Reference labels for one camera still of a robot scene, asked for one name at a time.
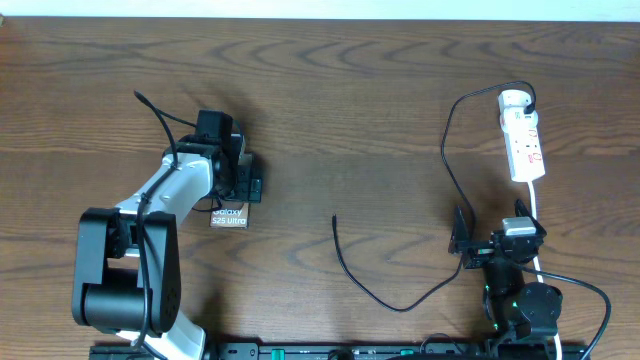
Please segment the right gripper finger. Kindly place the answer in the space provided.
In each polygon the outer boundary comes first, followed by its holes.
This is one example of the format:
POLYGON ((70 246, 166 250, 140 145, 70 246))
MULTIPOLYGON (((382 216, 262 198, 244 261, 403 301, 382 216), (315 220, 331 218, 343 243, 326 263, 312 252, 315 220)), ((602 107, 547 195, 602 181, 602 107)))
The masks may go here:
POLYGON ((535 228, 535 233, 537 235, 544 235, 545 229, 540 225, 540 223, 534 218, 532 211, 527 208, 525 203, 521 199, 517 199, 514 203, 514 211, 516 218, 519 222, 524 225, 531 225, 535 228))
POLYGON ((457 206, 454 210, 454 223, 448 245, 450 254, 462 254, 470 246, 470 234, 462 209, 457 206))

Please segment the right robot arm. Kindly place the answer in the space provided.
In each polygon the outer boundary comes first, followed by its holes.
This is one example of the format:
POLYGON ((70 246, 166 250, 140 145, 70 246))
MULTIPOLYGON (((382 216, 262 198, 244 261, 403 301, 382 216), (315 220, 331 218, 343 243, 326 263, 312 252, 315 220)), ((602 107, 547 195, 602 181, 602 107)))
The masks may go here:
POLYGON ((515 215, 503 219, 487 241, 472 238, 462 210, 456 208, 449 244, 449 252, 461 256, 464 268, 484 274, 483 306, 496 328, 496 338, 487 346, 494 355, 516 344, 545 345, 558 333, 562 308, 558 288, 524 280, 521 267, 538 255, 547 232, 522 201, 514 207, 515 215))

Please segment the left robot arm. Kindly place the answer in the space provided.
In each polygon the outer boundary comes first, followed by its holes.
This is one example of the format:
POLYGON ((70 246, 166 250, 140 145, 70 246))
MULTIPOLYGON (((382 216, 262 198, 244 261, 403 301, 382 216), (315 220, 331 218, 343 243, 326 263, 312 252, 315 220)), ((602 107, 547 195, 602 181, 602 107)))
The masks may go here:
POLYGON ((233 118, 202 110, 195 130, 172 140, 157 172, 112 208, 89 208, 78 224, 71 313, 81 326, 124 339, 96 345, 92 359, 215 359, 218 347, 181 309, 178 228, 212 200, 257 203, 261 180, 233 118))

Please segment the white power strip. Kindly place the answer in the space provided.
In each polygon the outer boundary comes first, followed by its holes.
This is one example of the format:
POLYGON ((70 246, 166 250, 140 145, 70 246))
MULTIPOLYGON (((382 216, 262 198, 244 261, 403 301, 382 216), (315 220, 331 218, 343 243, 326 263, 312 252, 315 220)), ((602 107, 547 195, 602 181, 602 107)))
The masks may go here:
POLYGON ((531 95, 521 90, 505 90, 498 96, 510 177, 519 183, 533 182, 545 175, 537 129, 539 118, 535 110, 527 109, 531 104, 531 95))

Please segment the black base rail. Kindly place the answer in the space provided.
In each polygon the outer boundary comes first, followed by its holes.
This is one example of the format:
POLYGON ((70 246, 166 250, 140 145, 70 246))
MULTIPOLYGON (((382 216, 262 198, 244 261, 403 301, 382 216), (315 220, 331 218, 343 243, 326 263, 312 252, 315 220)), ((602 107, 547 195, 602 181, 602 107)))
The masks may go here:
POLYGON ((216 360, 383 360, 383 359, 554 359, 555 348, 503 344, 492 354, 483 344, 458 344, 436 339, 424 345, 259 345, 220 343, 204 352, 216 360))

